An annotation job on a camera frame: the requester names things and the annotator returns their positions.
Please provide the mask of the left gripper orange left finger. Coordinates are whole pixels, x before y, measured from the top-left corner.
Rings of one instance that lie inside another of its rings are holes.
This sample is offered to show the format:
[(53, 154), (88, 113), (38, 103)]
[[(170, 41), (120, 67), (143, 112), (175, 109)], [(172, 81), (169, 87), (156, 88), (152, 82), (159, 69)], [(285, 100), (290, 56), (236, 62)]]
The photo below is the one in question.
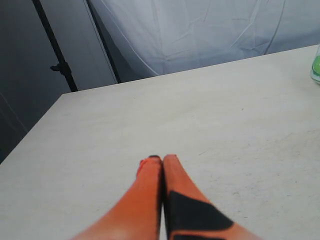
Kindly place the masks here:
[(74, 240), (157, 240), (162, 207), (162, 160), (151, 155), (139, 163), (136, 179), (120, 200)]

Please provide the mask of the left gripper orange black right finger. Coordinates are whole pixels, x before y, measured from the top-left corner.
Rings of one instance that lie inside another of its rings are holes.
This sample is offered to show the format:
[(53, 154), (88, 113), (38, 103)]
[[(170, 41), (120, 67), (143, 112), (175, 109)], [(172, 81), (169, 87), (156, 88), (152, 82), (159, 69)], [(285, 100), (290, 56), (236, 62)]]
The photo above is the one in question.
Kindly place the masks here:
[(163, 199), (168, 240), (260, 240), (216, 208), (174, 154), (163, 159)]

